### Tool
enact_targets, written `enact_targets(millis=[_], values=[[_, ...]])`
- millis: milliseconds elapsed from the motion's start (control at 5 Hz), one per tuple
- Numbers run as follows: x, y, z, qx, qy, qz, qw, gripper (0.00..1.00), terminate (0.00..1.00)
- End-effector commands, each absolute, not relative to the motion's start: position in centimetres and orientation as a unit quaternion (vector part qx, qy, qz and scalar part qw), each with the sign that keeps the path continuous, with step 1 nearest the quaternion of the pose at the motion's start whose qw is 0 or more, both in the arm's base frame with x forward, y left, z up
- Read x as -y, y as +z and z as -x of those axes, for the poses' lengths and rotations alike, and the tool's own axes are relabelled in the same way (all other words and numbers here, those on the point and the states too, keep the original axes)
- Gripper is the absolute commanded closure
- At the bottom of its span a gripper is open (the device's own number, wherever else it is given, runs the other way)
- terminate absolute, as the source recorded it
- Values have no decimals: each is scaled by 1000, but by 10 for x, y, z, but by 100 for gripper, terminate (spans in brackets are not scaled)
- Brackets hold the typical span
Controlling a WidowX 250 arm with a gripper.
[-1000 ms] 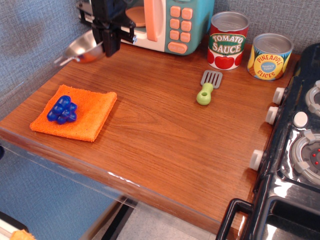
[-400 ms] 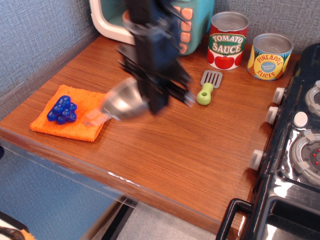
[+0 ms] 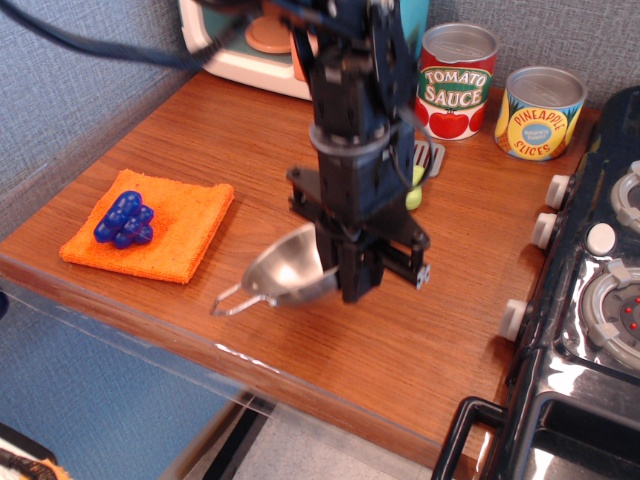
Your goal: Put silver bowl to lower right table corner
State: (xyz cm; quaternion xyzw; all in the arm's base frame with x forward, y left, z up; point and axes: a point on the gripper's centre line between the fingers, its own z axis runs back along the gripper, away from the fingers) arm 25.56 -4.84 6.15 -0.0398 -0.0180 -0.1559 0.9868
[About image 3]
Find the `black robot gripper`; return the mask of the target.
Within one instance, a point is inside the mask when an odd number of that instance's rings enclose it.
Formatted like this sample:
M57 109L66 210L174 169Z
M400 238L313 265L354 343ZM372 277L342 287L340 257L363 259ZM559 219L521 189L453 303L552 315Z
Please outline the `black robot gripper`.
M405 199L413 187L414 130L385 127L360 141L309 129L317 151L315 170L293 167L293 211L315 225L324 271L339 270L345 303L357 303L392 271L415 288L429 280L426 232Z

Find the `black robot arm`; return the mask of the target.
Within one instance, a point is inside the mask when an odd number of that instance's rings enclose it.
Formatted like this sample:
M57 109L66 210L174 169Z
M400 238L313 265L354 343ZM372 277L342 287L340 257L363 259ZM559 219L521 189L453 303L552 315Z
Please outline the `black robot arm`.
M344 301L386 271L428 278L429 238L405 202L413 186L417 63L396 1L281 1L308 84L314 170L292 168L292 209L315 226Z

